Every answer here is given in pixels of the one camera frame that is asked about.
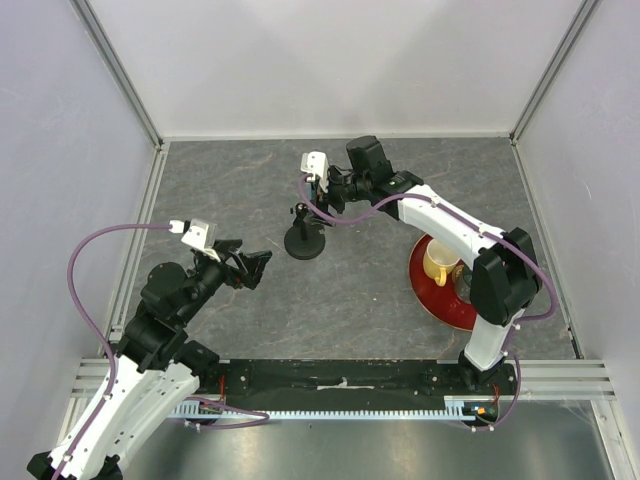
red plate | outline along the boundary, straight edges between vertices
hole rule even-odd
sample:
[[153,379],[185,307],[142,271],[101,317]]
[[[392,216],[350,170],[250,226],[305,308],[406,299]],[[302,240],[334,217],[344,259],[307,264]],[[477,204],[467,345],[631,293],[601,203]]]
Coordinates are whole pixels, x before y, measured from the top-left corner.
[[476,310],[458,298],[451,274],[447,276],[447,283],[444,287],[439,287],[433,279],[424,273],[422,261],[431,240],[431,236],[425,235],[418,240],[411,251],[409,257],[411,287],[422,306],[431,315],[451,327],[471,331],[476,322]]

yellow mug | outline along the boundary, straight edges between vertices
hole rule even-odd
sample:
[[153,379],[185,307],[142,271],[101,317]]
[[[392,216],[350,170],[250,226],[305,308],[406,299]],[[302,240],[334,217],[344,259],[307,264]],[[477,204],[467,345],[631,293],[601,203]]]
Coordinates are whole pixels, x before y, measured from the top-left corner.
[[450,248],[436,239],[432,239],[427,245],[427,251],[422,260],[422,268],[429,278],[433,278],[436,285],[444,287],[447,283],[447,275],[460,261],[460,257]]

mug handle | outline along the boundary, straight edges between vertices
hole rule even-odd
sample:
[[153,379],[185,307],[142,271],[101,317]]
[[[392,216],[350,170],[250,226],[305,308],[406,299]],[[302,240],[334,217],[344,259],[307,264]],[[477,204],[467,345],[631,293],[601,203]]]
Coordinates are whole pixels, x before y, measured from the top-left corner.
[[435,279],[436,285],[439,287],[444,287],[447,283],[447,269],[444,267],[440,267],[440,275]]

wall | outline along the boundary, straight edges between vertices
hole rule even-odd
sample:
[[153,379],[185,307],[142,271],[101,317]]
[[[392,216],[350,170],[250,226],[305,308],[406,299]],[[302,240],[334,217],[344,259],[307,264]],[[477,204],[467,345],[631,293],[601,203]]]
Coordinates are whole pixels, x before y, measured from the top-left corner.
[[505,134],[580,0],[92,0],[164,136]]
[[[50,450],[83,355],[97,342],[66,289],[86,234],[133,220],[153,148],[70,4],[0,2],[0,478]],[[79,259],[99,324],[126,237]]]
[[601,2],[521,141],[578,340],[640,447],[640,4]]

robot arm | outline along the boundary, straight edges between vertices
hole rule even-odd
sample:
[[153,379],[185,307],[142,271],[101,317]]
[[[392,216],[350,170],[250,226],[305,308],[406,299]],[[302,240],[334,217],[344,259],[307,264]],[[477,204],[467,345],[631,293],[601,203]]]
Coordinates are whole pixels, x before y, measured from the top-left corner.
[[[215,374],[218,355],[195,341],[186,343],[184,329],[222,285],[254,289],[271,252],[245,255],[239,251],[241,240],[210,243],[214,227],[200,220],[172,226],[192,247],[193,269],[185,272],[168,262],[149,273],[142,301],[116,348],[116,372],[107,374],[65,440],[33,457],[27,469],[36,478],[50,480],[63,465],[59,478],[64,480],[121,480],[131,458],[167,415]],[[229,259],[235,266],[226,263]],[[114,374],[114,387],[105,395]],[[101,401],[102,409],[87,428]]]
[[[441,241],[472,269],[471,303],[478,316],[471,339],[460,354],[460,364],[470,386],[486,381],[502,364],[502,345],[513,321],[524,313],[541,283],[520,258],[483,234],[504,238],[535,262],[530,236],[518,228],[505,233],[484,224],[438,196],[411,172],[394,172],[376,137],[352,140],[347,153],[352,166],[349,170],[330,166],[321,152],[303,157],[301,169],[309,174],[311,203],[322,212],[332,207],[342,213],[347,202],[366,200],[375,205],[396,194],[431,199],[428,203],[402,198],[390,201],[381,211]],[[451,212],[478,226],[478,232]]]

